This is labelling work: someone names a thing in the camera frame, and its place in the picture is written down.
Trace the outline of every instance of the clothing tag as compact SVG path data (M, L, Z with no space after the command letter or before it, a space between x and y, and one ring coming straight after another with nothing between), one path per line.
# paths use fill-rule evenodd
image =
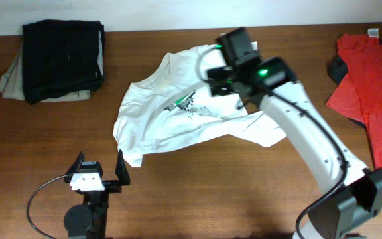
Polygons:
M157 76L157 79L154 81L154 84L151 84L153 88L159 92L162 92L163 89L170 83L170 64Z
M377 37L377 38L379 38L379 28L368 29L368 36L369 37Z
M153 87L153 89L156 88L157 83L159 82L160 79L161 79L161 74L158 74L157 77L153 81L151 81L150 85L151 87Z

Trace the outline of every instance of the dark cloth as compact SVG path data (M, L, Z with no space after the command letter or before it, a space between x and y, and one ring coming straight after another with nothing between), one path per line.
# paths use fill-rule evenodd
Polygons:
M103 82L97 63L99 33L104 50L104 26L99 21L43 20L23 25L25 100L34 104L99 89Z
M327 73L330 76L330 78L337 84L339 85L340 82L343 80L344 76L348 73L348 66L346 63L341 59L339 56L335 56L332 61L329 63L327 66ZM360 127L365 128L365 124L354 120L350 119L350 121L354 122Z

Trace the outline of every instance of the wood grain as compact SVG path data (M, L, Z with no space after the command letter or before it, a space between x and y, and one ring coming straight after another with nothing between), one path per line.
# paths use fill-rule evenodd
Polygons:
M265 58L283 57L299 76L319 112L342 141L371 168L365 131L324 102L335 85L326 63L343 33L361 34L382 23L255 27L249 32ZM131 82L152 74L167 52L212 44L230 29L107 33L107 81L91 100L38 103L5 100L0 94L0 238L40 238L25 206L43 182L63 174L80 151L100 161L114 179L117 159L112 129ZM21 37L0 37L0 76ZM320 193L287 139L262 148L232 136L170 153L146 155L130 168L131 186L111 195L107 236L120 238L241 238L292 232L300 211ZM43 231L66 238L64 213L82 202L57 182L35 198L32 219ZM382 213L355 232L382 238Z

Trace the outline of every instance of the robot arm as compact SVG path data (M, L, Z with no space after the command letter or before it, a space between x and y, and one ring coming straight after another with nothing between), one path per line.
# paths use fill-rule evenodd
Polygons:
M300 82L287 82L282 86L275 88L273 92L280 96L287 96L286 98L289 101L306 110L322 125L326 131L328 131L339 148L342 150L347 163L346 167L348 171L344 178L344 186L350 185L365 176L367 165L363 161L359 160L338 139L337 135L331 130L322 116L316 111ZM259 105L259 109L265 111L265 113L273 118L274 121L276 121L285 131L287 137L290 139L296 150L300 153L300 156L304 159L308 165L308 168L314 175L320 191L322 193L327 193L330 189L332 189L340 178L343 177L344 172L341 168L343 165L343 160L340 159L340 156L332 147L331 142L327 137L325 137L319 127L309 120L308 117L302 115L296 108L286 104L276 96L265 95ZM330 207L328 210L340 207L341 206L338 203L337 205ZM378 210L376 214L379 210L381 210L381 207L382 205L379 205L379 208L376 208L376 210ZM337 217L340 217L340 215L335 215L335 218L333 216L330 218L331 224L340 221ZM323 232L321 232L323 236L317 231L317 229L315 229L311 220L315 221L314 224L317 225L318 230L323 230ZM347 226L336 228L334 225L329 226L325 220L328 221L328 218L317 218L317 216L312 216L308 223L300 229L301 234L307 239L341 238L348 231L346 227L353 224L353 222L346 222ZM293 238L300 239L300 236L295 233Z
M280 58L262 61L244 28L217 42L213 49L222 51L227 67L208 70L208 79L202 80L210 84L212 94L250 97L276 121L324 193L300 214L293 238L342 238L377 216L382 208L382 169L371 172L338 139L287 64ZM300 229L305 214L310 220Z

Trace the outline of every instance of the black cable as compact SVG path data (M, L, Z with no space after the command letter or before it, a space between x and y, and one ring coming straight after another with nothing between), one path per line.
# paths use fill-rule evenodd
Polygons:
M31 203L32 203L32 199L34 198L34 196L41 190L43 189L45 186L47 186L48 184L58 180L58 179L62 179L64 177L68 177L68 176L72 176L72 175L61 175L61 176L58 176L56 178L53 178L51 180L49 180L48 182L44 183L43 185L41 185L35 192L33 192L32 196L29 198L29 201L27 202L27 206L26 206L26 217L27 217L27 220L29 221L29 224L32 226L33 229L35 229L39 234L45 236L46 238L49 238L49 239L56 239L55 237L52 237L50 235L48 235L47 233L39 230L39 228L32 222L32 219L31 219L31 216L29 214L29 209L31 207Z
M220 86L220 85L222 85L222 84L225 84L228 80L230 80L230 78L227 78L227 79L225 79L225 80L223 80L223 81L221 81L221 82L217 82L216 80L214 80L214 79L212 79L212 78L204 79L204 77L203 77L203 75L202 75L202 72L201 72L201 69L200 69L204 57L205 57L207 54L211 53L211 51L219 49L219 46L220 46L220 45L213 46L213 47L210 47L209 49L205 50L205 51L204 51L204 52L197 58L197 63L196 63L196 73L197 73L197 77L198 77L201 81L203 81L203 82L205 82L205 83L207 83L207 84L209 84L209 85L211 85L211 86Z
M302 109L301 107L299 107L295 103L293 103L293 102L289 101L288 99L274 93L273 91L268 90L268 89L265 89L265 90L268 91L267 92L268 94L277 97L278 99L282 100L283 102L287 103L288 105L296 108L301 114L307 116L320 129L320 131L328 138L328 140L330 141L330 143L334 147L336 153L338 154L339 159L341 159L343 161L343 163L341 165L341 169L342 169L343 173L342 173L342 176L340 177L340 180L328 192L326 192L324 195L322 195L318 200L313 202L311 205L306 207L300 213L300 215L298 215L298 218L296 220L296 232L297 232L298 236L300 237L300 239L304 239L304 236L302 235L302 232L300 231L300 223L301 223L302 219L304 218L304 216L306 216L306 214L308 214L311 210L313 210L319 204L324 202L329 196L331 196L333 193L335 193L337 191L337 189L339 189L341 187L341 185L343 184L344 180L346 179L346 176L348 173L348 162L346 161L346 158L344 157L344 154L343 154L342 150L340 149L340 146L338 146L338 144L332 138L330 133L328 133L328 131L312 115L310 115L306 110Z
M242 106L238 106L237 107L237 110L240 110L240 109L244 108L248 103L250 103L250 101L251 101L251 98L250 99L246 99L246 101L243 102Z

